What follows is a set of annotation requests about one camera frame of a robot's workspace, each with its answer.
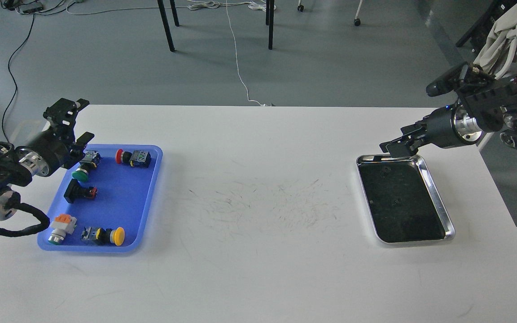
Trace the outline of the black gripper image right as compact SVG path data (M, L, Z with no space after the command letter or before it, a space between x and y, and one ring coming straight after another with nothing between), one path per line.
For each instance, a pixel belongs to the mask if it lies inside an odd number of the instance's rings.
M401 127L402 137L379 144L383 153L393 158L411 157L418 154L425 145L433 144L439 148L456 148L471 143L458 134L454 126L455 106L435 109L427 117Z

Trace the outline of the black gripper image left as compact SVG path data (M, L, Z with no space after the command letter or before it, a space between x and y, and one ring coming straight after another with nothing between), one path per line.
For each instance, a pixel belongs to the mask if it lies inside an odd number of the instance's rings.
M27 145L19 147L18 163L32 176L49 177L60 167L69 169L82 160L95 134L86 131L74 141L74 125L78 113L89 104L84 99L71 101L60 98L46 108L43 118L49 122L51 130L42 131Z

